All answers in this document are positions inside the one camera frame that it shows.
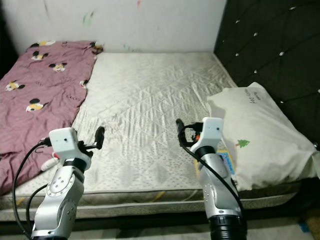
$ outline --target wall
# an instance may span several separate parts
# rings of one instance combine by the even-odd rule
[[[212,51],[226,0],[2,0],[21,54],[44,40],[97,40],[109,52]]]

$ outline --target pillowcase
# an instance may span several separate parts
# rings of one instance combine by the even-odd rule
[[[207,98],[207,108],[224,119],[222,141],[235,162],[239,191],[317,176],[319,152],[258,83],[225,88]]]

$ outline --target headboard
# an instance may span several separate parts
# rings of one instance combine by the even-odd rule
[[[319,0],[229,0],[214,53],[239,87],[260,83],[320,143]]]

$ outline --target white mattress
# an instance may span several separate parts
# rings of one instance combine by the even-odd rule
[[[84,173],[77,217],[203,210],[194,160],[178,144],[175,120],[201,121],[208,116],[207,96],[225,87],[236,85],[211,53],[99,54],[73,127],[85,143],[93,142],[99,126],[105,138]],[[21,207],[55,170],[18,187]],[[9,203],[10,197],[0,201]],[[33,206],[41,200],[36,197]],[[130,212],[135,206],[144,210]],[[0,220],[12,220],[10,207],[1,208]]]

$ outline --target blanket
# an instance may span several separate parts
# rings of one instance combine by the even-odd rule
[[[0,81],[0,195],[8,192],[26,153],[49,131],[70,127],[101,50],[94,42],[38,42]],[[41,172],[52,148],[26,161],[18,185]]]

